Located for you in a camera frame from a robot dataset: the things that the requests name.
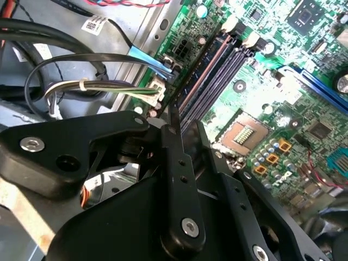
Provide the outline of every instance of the green circuit board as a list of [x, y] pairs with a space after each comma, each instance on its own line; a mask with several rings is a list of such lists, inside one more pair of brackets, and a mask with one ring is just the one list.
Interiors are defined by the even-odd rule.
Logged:
[[[246, 83], [246, 90], [237, 94], [233, 90], [233, 85], [240, 80]], [[315, 183], [326, 192], [332, 189], [322, 186], [313, 176], [306, 176], [305, 171], [309, 169], [308, 148], [299, 144], [294, 138], [296, 134], [301, 135], [311, 144], [311, 159], [317, 172], [327, 175], [325, 177], [329, 183], [344, 184], [347, 181], [341, 174], [332, 171], [326, 163], [326, 158], [338, 147], [348, 147], [347, 117], [318, 95], [300, 86], [298, 89], [288, 89], [287, 86], [279, 88], [273, 78], [266, 78], [261, 72], [255, 71], [251, 65], [246, 65], [203, 119], [208, 137], [212, 142], [225, 128], [231, 115], [236, 114], [240, 109], [269, 128], [267, 138], [244, 157], [246, 165], [260, 181], [269, 181], [272, 186], [270, 189], [272, 195], [292, 214], [298, 213], [299, 209], [305, 209], [315, 201], [316, 197], [313, 198], [304, 190], [309, 185]], [[323, 139], [318, 139], [310, 133], [311, 127], [315, 124], [329, 126], [330, 133]], [[270, 144], [270, 140], [279, 141], [281, 138], [292, 146], [291, 149], [288, 152], [275, 150], [273, 154], [279, 157], [277, 162], [271, 164], [266, 160], [261, 163], [261, 166], [266, 168], [264, 174], [255, 172], [255, 166], [251, 160]], [[278, 171], [284, 175], [288, 172], [289, 169], [284, 164], [286, 160], [294, 164], [295, 169], [284, 182], [277, 184], [277, 179], [271, 173]], [[295, 199], [294, 202], [290, 202], [297, 195], [302, 195], [303, 198], [297, 197], [298, 201]]]
[[[207, 7], [205, 18], [196, 15], [200, 5]], [[156, 59], [162, 61], [170, 57], [182, 68], [175, 82], [166, 84], [163, 101], [166, 105], [175, 97], [183, 79], [204, 50], [199, 38], [204, 36], [208, 42], [231, 15], [246, 25], [242, 40], [254, 31], [272, 43], [274, 48], [271, 53], [257, 53], [254, 59], [250, 59], [239, 70], [202, 122], [215, 145], [219, 145], [216, 137], [221, 136], [231, 116], [240, 110], [266, 126], [268, 135], [247, 155], [234, 153], [261, 181], [269, 182], [271, 193], [292, 215], [308, 209], [316, 202], [320, 202], [318, 208], [322, 209], [334, 199], [328, 195], [332, 187], [318, 182], [313, 177], [313, 171], [312, 175], [304, 173], [310, 165], [309, 151], [315, 171], [325, 177], [328, 183], [347, 182], [341, 173], [327, 166], [327, 157], [339, 147], [348, 147], [348, 125], [346, 115], [309, 88], [298, 82], [280, 86], [275, 80], [275, 72], [284, 65], [296, 66], [306, 69], [332, 87], [333, 77], [348, 61], [348, 39], [345, 42], [347, 26], [339, 20], [348, 11], [347, 7], [346, 0], [186, 0], [155, 55]], [[177, 48], [183, 41], [190, 43], [190, 52], [181, 57]], [[153, 76], [154, 73], [147, 70], [139, 86], [149, 85]], [[243, 92], [236, 92], [234, 86], [240, 81], [245, 83], [246, 88]], [[139, 102], [133, 99], [129, 108], [134, 109], [136, 104]], [[325, 136], [318, 138], [313, 135], [311, 131], [314, 132], [316, 128], [321, 128]], [[308, 141], [310, 149], [301, 145], [297, 136]], [[286, 152], [276, 150], [274, 155], [278, 157], [277, 162], [262, 163], [266, 171], [259, 174], [254, 171], [253, 160], [271, 139], [284, 139], [291, 148]], [[291, 174], [280, 183], [271, 173], [289, 173], [284, 163], [286, 160], [294, 167]], [[323, 193], [327, 197], [319, 200]]]
[[[213, 0], [206, 0], [204, 1], [204, 5], [208, 8], [208, 15], [205, 18], [199, 18], [196, 16], [196, 9], [202, 4], [199, 2], [200, 1], [191, 0], [184, 1], [177, 18], [154, 56], [157, 60], [163, 61], [166, 55], [174, 59], [182, 67], [180, 75], [175, 82], [166, 86], [164, 104], [167, 104], [168, 101], [173, 98], [179, 84], [185, 78], [189, 69], [195, 63], [197, 57], [204, 48], [204, 45], [199, 43], [199, 37], [203, 36], [204, 39], [208, 41], [210, 37], [215, 35], [221, 27], [221, 23], [225, 21], [229, 15], [227, 7], [220, 8], [213, 3]], [[190, 51], [185, 57], [181, 57], [175, 53], [182, 41], [190, 43]], [[153, 71], [147, 70], [139, 87], [146, 87], [153, 76]], [[139, 101], [132, 99], [129, 109], [133, 109], [138, 105]]]

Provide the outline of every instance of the chip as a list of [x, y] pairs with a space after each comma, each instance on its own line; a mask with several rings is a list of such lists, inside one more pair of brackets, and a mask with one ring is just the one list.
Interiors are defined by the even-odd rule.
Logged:
[[330, 134], [331, 129], [323, 123], [317, 121], [309, 128], [308, 131], [317, 139], [322, 140]]
[[256, 21], [259, 21], [260, 18], [261, 18], [261, 12], [257, 9], [255, 9], [251, 15], [250, 15], [251, 18], [254, 18]]
[[324, 10], [313, 0], [302, 0], [291, 12], [288, 24], [305, 36], [324, 15]]
[[303, 10], [303, 12], [299, 16], [299, 21], [303, 24], [306, 24], [309, 19], [312, 17], [312, 13], [308, 11], [308, 9]]

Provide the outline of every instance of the barcode label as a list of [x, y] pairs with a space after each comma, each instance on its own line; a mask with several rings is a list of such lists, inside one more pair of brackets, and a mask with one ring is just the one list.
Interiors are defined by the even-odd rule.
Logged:
[[42, 56], [43, 60], [52, 59], [52, 53], [49, 50], [48, 45], [44, 43], [35, 43], [34, 46], [36, 50], [38, 50], [39, 54]]
[[87, 19], [81, 29], [88, 33], [99, 35], [107, 20], [106, 17], [94, 15]]
[[18, 58], [18, 61], [20, 61], [20, 63], [27, 61], [26, 58], [20, 53], [20, 51], [18, 51], [15, 47], [12, 47], [12, 49], [15, 52], [15, 54]]

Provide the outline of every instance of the motherboard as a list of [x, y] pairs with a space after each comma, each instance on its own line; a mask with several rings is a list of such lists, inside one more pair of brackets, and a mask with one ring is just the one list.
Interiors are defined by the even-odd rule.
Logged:
[[162, 82], [148, 116], [178, 106], [182, 131], [201, 120], [232, 170], [247, 168], [308, 219], [348, 184], [348, 2], [196, 0], [183, 6], [155, 58]]

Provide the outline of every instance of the silver screw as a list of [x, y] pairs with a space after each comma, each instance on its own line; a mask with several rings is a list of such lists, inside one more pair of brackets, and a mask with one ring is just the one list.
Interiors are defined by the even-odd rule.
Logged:
[[136, 123], [143, 124], [144, 122], [140, 118], [134, 118]]
[[251, 175], [250, 175], [248, 172], [244, 172], [244, 176], [245, 176], [247, 179], [251, 179]]
[[21, 140], [20, 146], [25, 151], [39, 152], [45, 148], [45, 143], [36, 137], [26, 137]]
[[254, 245], [252, 247], [252, 249], [254, 251], [254, 254], [255, 254], [257, 260], [268, 261], [268, 256], [267, 256], [266, 252], [261, 247]]
[[185, 234], [192, 238], [196, 238], [200, 233], [200, 230], [196, 222], [189, 218], [185, 218], [183, 219], [183, 221], [181, 221], [181, 227]]
[[222, 154], [219, 151], [215, 151], [215, 155], [219, 158], [222, 159]]
[[173, 127], [169, 127], [168, 129], [171, 133], [176, 134], [176, 130]]

